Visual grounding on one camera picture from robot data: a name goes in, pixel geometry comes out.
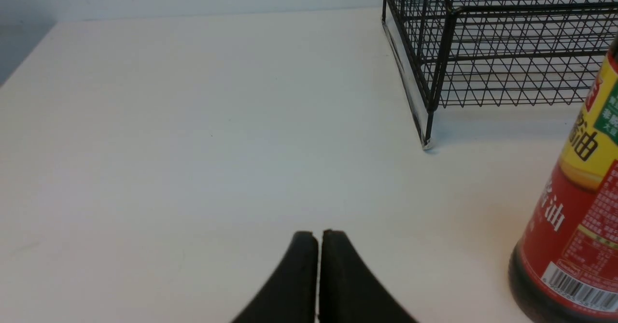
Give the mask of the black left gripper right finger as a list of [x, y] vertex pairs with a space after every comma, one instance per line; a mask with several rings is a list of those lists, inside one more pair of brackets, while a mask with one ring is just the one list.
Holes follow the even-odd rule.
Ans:
[[369, 270], [347, 234], [325, 230], [319, 283], [321, 323], [414, 323]]

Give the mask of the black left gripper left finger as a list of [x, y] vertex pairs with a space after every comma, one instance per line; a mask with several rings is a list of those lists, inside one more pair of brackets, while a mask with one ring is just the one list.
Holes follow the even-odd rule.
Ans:
[[313, 323], [319, 244], [311, 231], [296, 231], [280, 263], [235, 323]]

